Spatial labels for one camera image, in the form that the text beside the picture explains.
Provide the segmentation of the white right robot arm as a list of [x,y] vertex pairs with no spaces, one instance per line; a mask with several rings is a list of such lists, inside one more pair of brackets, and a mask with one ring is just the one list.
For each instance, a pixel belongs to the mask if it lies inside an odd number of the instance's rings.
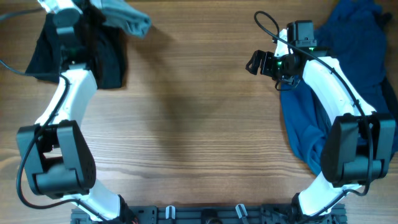
[[275,52],[255,51],[246,70],[277,83],[306,83],[332,123],[320,156],[320,173],[292,202],[291,220],[311,222],[327,216],[348,194],[365,196],[374,180],[387,175],[396,122],[367,103],[338,59],[317,45],[312,21],[291,22],[271,37]]

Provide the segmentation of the light blue denim shorts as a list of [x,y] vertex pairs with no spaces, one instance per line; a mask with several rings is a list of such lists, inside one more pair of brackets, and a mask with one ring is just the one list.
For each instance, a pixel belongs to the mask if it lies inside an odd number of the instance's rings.
[[152,26],[151,18],[123,0],[90,0],[105,16],[105,26],[120,28],[126,34],[143,39]]

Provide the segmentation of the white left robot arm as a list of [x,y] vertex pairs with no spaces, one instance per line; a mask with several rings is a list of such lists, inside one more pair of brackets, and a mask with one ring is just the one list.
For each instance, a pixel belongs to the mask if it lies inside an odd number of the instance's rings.
[[94,7],[66,7],[53,16],[60,39],[58,88],[42,116],[17,132],[21,163],[16,191],[27,207],[45,210],[73,203],[93,222],[124,223],[124,200],[96,178],[93,155],[80,130],[88,103],[102,77],[98,29],[103,15]]

